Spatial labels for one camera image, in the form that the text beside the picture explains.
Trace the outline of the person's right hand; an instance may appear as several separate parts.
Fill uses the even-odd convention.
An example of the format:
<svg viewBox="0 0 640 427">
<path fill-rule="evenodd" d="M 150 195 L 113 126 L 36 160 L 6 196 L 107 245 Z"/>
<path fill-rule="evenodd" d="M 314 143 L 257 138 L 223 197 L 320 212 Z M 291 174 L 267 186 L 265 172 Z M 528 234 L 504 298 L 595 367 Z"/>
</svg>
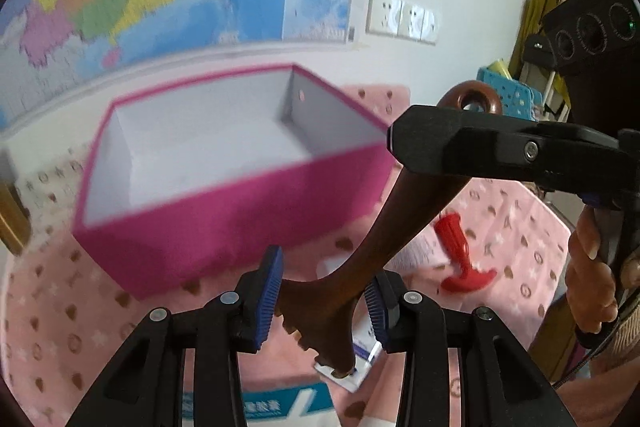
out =
<svg viewBox="0 0 640 427">
<path fill-rule="evenodd" d="M 578 329 L 597 334 L 618 314 L 616 283 L 611 268 L 598 258 L 600 233 L 594 210 L 585 206 L 568 240 L 566 298 Z"/>
</svg>

